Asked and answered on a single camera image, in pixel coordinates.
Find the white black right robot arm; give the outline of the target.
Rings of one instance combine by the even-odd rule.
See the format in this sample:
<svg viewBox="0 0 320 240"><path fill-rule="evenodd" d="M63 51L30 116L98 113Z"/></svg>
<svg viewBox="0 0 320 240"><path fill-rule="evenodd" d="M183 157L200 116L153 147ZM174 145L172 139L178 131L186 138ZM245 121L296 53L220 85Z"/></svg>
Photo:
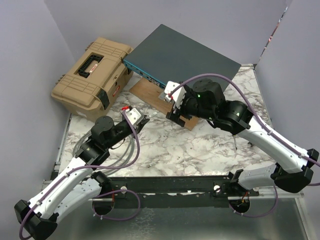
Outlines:
<svg viewBox="0 0 320 240"><path fill-rule="evenodd" d="M311 184L312 166L318 162L315 149L303 149L266 124L254 112L249 101L227 100L219 83L210 79L211 73L192 78L194 84L169 81L164 89L165 100L174 102L166 118L184 126L180 117L206 120L214 129L229 132L249 141L269 155L275 163L253 170L237 170L229 189L240 196L258 187L277 186L298 193Z"/></svg>

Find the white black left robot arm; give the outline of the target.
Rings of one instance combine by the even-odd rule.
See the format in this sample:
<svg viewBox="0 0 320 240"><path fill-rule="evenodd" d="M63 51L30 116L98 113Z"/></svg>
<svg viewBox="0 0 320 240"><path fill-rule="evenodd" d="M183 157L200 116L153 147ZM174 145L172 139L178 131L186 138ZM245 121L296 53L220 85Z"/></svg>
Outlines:
<svg viewBox="0 0 320 240"><path fill-rule="evenodd" d="M114 123L109 116L99 117L65 169L30 200L19 200L14 211L20 224L19 238L46 240L72 211L93 197L106 197L112 187L101 172L109 150L127 137L138 141L138 134L149 118L136 108L125 110Z"/></svg>

